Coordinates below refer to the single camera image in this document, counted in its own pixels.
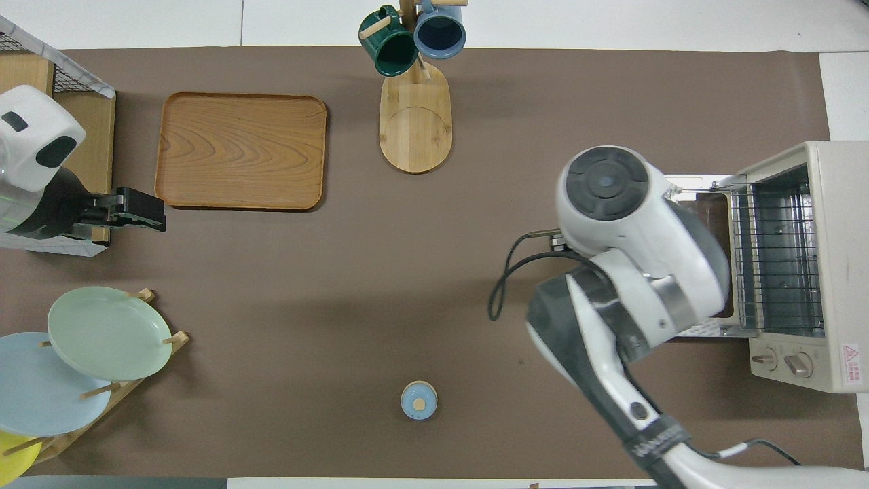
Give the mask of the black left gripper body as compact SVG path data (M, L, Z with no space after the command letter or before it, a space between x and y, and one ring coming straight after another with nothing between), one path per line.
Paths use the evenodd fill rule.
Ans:
M72 171L61 168L41 192L24 219L6 217L15 236L46 240L56 236L87 239L96 227L124 227L124 187L91 193Z

